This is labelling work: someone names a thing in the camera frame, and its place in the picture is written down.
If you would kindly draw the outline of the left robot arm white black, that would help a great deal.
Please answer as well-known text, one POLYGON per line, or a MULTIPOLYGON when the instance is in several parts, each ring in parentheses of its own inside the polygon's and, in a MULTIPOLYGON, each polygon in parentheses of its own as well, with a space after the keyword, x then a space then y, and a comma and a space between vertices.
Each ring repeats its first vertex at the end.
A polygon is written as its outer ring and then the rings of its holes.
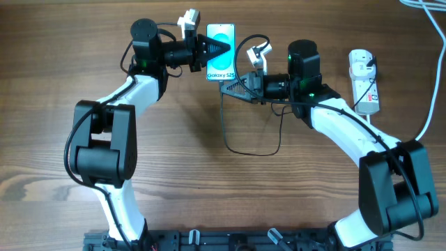
POLYGON ((154 244, 147 221, 138 209, 131 178, 137 166, 137 117, 159 101, 171 77, 168 69, 188 66, 191 72, 208 69, 231 74, 231 65, 215 63, 233 59, 235 26, 209 24, 197 33, 198 17, 180 17, 176 37, 150 19, 135 21, 128 47, 134 50, 124 70, 125 83, 97 101, 81 100, 75 106, 73 126, 63 161, 70 178, 92 189, 109 223, 105 246, 111 250, 150 250, 154 244))

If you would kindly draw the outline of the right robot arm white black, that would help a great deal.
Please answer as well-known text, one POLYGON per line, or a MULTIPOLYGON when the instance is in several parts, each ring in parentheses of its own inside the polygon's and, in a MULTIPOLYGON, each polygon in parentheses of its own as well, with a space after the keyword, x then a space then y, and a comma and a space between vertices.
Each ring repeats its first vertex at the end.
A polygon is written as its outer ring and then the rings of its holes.
POLYGON ((357 115, 322 81, 316 43, 297 40, 288 48, 288 71, 270 75, 269 43, 253 47, 256 70, 223 84, 220 93, 250 103, 290 107, 311 129, 330 138, 359 169, 358 208, 331 226, 334 248, 353 250, 375 244, 404 227, 423 227, 439 211, 433 175, 424 146, 402 142, 357 115))

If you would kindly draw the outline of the teal screen smartphone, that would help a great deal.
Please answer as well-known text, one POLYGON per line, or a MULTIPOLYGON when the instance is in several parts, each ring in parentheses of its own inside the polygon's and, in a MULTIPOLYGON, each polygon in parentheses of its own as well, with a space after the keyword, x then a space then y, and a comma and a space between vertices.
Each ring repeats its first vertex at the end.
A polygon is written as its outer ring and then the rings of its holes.
POLYGON ((234 24, 208 24, 206 35, 214 40, 226 43, 230 50, 207 63, 206 79, 208 81, 223 81, 235 79, 233 58, 235 54, 235 25, 234 24))

